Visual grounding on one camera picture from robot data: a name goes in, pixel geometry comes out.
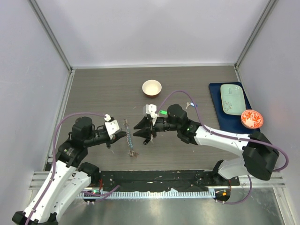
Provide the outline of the orange white patterned bowl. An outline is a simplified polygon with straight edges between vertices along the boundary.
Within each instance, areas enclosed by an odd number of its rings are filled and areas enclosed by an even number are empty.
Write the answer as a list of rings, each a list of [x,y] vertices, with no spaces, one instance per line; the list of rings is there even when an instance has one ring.
[[[252,109],[245,110],[241,114],[240,120],[242,125],[249,129],[258,129],[264,124],[262,115]]]

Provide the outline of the red bowl white inside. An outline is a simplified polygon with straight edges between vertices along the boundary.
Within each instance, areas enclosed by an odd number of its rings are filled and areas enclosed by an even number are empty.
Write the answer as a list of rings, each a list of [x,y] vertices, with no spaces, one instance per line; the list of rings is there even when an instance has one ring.
[[[142,85],[142,91],[148,98],[156,98],[162,90],[162,85],[157,80],[147,80]]]

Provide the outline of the black tag key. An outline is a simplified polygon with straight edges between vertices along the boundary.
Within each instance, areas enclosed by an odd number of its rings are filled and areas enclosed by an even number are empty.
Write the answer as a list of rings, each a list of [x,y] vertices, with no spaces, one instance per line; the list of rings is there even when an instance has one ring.
[[[153,138],[151,138],[151,139],[145,139],[144,141],[143,141],[143,144],[144,145],[147,145],[148,143],[153,143]]]

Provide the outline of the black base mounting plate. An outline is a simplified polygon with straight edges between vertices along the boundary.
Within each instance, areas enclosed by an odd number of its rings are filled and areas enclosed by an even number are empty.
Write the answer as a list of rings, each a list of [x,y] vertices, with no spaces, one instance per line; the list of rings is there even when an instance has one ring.
[[[168,192],[172,188],[192,192],[206,191],[208,187],[240,185],[237,177],[226,180],[205,170],[101,171],[91,183],[107,192],[117,185],[119,192]]]

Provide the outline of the green tag key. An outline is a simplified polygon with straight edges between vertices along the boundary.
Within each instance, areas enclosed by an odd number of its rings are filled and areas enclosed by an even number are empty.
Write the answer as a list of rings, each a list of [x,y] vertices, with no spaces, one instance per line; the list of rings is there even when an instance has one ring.
[[[161,115],[165,115],[165,116],[167,116],[167,115],[168,115],[167,111],[165,111],[165,110],[160,110],[160,111],[159,111],[159,114],[161,114]]]

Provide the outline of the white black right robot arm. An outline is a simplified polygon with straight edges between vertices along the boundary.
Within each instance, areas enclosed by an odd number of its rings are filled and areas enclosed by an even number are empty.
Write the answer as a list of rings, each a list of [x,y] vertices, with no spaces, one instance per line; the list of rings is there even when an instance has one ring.
[[[279,152],[261,132],[235,134],[206,127],[189,119],[187,112],[178,104],[168,107],[166,117],[159,117],[154,112],[156,108],[155,105],[144,107],[144,117],[134,126],[134,136],[151,141],[158,132],[175,131],[184,143],[211,146],[236,155],[236,159],[216,163],[211,178],[217,185],[242,175],[252,175],[260,180],[270,179]]]

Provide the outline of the pale green rectangular plate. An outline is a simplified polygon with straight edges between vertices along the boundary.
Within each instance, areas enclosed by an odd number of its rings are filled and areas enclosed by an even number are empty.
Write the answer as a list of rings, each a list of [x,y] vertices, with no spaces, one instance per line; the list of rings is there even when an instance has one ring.
[[[236,84],[222,84],[220,94],[224,113],[241,116],[246,110],[244,92],[240,86]]]

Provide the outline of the blue tag key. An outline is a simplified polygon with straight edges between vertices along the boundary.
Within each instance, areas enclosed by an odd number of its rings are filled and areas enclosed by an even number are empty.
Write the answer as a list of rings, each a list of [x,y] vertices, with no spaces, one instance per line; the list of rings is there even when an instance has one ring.
[[[195,104],[193,102],[187,102],[185,109],[188,109],[189,107],[195,107]]]

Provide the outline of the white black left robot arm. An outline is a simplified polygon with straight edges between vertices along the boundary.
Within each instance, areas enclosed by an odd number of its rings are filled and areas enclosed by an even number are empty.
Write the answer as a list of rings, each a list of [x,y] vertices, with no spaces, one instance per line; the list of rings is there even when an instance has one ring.
[[[104,124],[96,129],[91,112],[77,112],[68,139],[59,147],[53,140],[53,160],[40,190],[23,211],[13,215],[17,225],[57,225],[74,199],[86,188],[95,187],[100,181],[100,169],[82,160],[88,148],[105,144],[108,148],[125,137],[127,133],[119,127],[117,120],[101,114]]]

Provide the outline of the aluminium frame rail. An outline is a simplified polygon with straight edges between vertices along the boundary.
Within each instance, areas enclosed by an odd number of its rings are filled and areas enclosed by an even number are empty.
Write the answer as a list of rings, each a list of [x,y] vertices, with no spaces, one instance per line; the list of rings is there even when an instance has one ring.
[[[28,3],[30,5],[30,7],[32,8],[33,12],[35,13],[37,19],[39,20],[42,28],[44,29],[46,35],[48,36],[50,42],[52,43],[55,51],[57,52],[57,54],[59,55],[60,59],[62,60],[64,66],[66,67],[66,69],[68,70],[69,73],[72,73],[73,71],[73,67],[71,66],[71,64],[69,63],[65,53],[63,52],[53,30],[51,29],[44,13],[42,12],[38,2],[36,0],[28,0]]]

